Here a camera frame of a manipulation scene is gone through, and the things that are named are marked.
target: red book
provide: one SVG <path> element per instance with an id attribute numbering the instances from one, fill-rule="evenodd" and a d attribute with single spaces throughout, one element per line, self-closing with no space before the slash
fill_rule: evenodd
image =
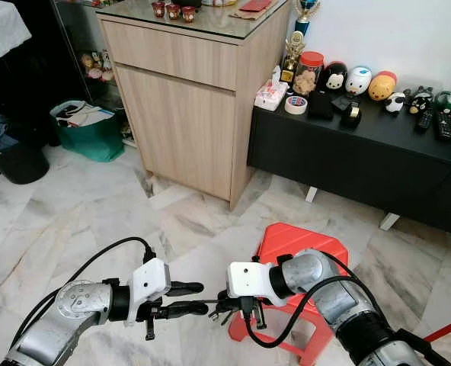
<path id="1" fill-rule="evenodd" d="M 261 11 L 271 3 L 271 0 L 251 0 L 239 10 L 243 11 Z"/>

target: black trash bin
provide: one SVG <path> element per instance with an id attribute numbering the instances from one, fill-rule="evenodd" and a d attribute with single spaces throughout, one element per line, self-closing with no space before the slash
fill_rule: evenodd
<path id="1" fill-rule="evenodd" d="M 16 143 L 0 150 L 0 172 L 16 185 L 37 181 L 49 169 L 50 164 L 40 149 Z"/>

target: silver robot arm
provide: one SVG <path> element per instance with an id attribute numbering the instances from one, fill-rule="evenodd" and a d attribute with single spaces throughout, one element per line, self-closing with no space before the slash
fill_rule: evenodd
<path id="1" fill-rule="evenodd" d="M 249 318 L 253 313 L 251 301 L 245 299 L 266 298 L 273 305 L 281 307 L 286 304 L 289 297 L 308 293 L 324 280 L 329 278 L 334 280 L 340 275 L 331 258 L 313 249 L 301 251 L 294 257 L 290 255 L 278 259 L 279 265 L 257 262 L 232 263 L 227 271 L 229 305 L 225 307 L 223 304 L 218 305 L 215 315 L 227 310 L 242 310 L 250 336 L 254 337 L 249 325 Z M 430 354 L 429 358 L 432 358 L 430 361 L 433 361 L 433 364 L 450 364 L 432 352 L 430 344 L 417 336 L 403 329 L 394 332 L 385 321 L 381 310 L 376 310 L 375 304 L 357 283 L 333 281 L 316 290 L 312 298 L 319 313 L 325 318 L 356 365 L 424 366 L 412 346 L 426 348 L 425 351 Z M 261 302 L 253 301 L 256 304 L 254 314 L 259 324 L 258 328 L 265 328 L 263 312 L 257 309 L 258 304 L 261 307 Z M 261 340 L 255 341 L 264 347 L 274 343 L 268 345 Z"/>
<path id="2" fill-rule="evenodd" d="M 117 278 L 103 283 L 73 281 L 63 286 L 53 305 L 11 347 L 1 366 L 61 366 L 90 326 L 124 321 L 126 326 L 146 321 L 146 340 L 154 339 L 153 319 L 185 314 L 205 315 L 208 307 L 196 301 L 177 301 L 162 307 L 162 296 L 195 294 L 197 282 L 170 281 L 168 266 L 153 258 L 133 272 L 127 286 Z"/>

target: green bag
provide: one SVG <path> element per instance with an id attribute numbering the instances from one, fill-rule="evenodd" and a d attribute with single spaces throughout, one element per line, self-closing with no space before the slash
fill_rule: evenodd
<path id="1" fill-rule="evenodd" d="M 96 124 L 82 127 L 60 127 L 56 115 L 69 105 L 79 105 L 82 101 L 65 101 L 51 111 L 51 120 L 62 146 L 97 162 L 111 162 L 124 151 L 119 123 L 115 114 Z"/>

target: figurine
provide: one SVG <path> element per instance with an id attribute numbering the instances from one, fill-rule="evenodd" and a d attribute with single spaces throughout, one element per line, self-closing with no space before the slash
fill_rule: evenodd
<path id="1" fill-rule="evenodd" d="M 102 58 L 99 52 L 92 52 L 91 58 L 94 59 L 94 67 L 97 69 L 102 68 Z"/>
<path id="2" fill-rule="evenodd" d="M 94 67 L 93 69 L 88 70 L 88 77 L 90 79 L 100 79 L 102 76 L 102 70 Z"/>
<path id="3" fill-rule="evenodd" d="M 432 87 L 425 88 L 422 85 L 418 87 L 408 109 L 410 114 L 419 114 L 430 107 L 433 98 L 432 90 Z"/>
<path id="4" fill-rule="evenodd" d="M 295 77 L 293 90 L 301 95 L 308 95 L 315 89 L 315 72 L 305 70 Z"/>
<path id="5" fill-rule="evenodd" d="M 357 66 L 347 75 L 346 90 L 351 94 L 360 95 L 368 89 L 370 82 L 371 69 L 365 66 Z"/>
<path id="6" fill-rule="evenodd" d="M 344 63 L 334 61 L 322 71 L 317 86 L 324 91 L 341 91 L 347 77 L 347 67 Z"/>
<path id="7" fill-rule="evenodd" d="M 102 72 L 101 78 L 102 78 L 103 82 L 109 82 L 110 80 L 112 80 L 114 78 L 114 71 L 105 70 L 104 72 Z"/>
<path id="8" fill-rule="evenodd" d="M 369 84 L 368 95 L 374 101 L 387 99 L 396 86 L 396 75 L 390 71 L 381 71 Z"/>
<path id="9" fill-rule="evenodd" d="M 80 57 L 80 61 L 85 67 L 85 73 L 88 73 L 88 71 L 94 67 L 94 59 L 92 59 L 88 53 L 84 53 L 82 57 Z"/>
<path id="10" fill-rule="evenodd" d="M 405 89 L 403 92 L 396 92 L 385 99 L 385 109 L 392 113 L 398 114 L 403 108 L 403 104 L 410 95 L 410 89 Z"/>
<path id="11" fill-rule="evenodd" d="M 102 50 L 102 59 L 104 60 L 104 70 L 112 69 L 108 50 Z"/>

